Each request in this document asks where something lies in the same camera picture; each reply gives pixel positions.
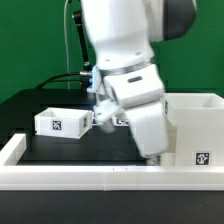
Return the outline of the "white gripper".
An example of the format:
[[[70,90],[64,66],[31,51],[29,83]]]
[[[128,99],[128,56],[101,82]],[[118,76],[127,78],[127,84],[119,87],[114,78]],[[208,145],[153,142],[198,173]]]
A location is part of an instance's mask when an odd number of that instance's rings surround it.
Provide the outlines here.
[[[166,121],[161,99],[164,85],[154,64],[134,72],[110,75],[103,79],[106,93],[121,108],[143,158],[158,155],[168,148]],[[160,166],[152,156],[148,166]]]

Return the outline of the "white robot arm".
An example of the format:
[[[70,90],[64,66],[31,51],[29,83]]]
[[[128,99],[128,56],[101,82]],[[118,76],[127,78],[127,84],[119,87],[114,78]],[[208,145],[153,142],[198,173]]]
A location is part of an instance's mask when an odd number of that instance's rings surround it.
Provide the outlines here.
[[[195,20],[196,0],[81,0],[81,6],[101,76],[97,124],[112,132],[112,119],[124,118],[142,157],[164,153],[165,88],[150,44],[184,36]]]

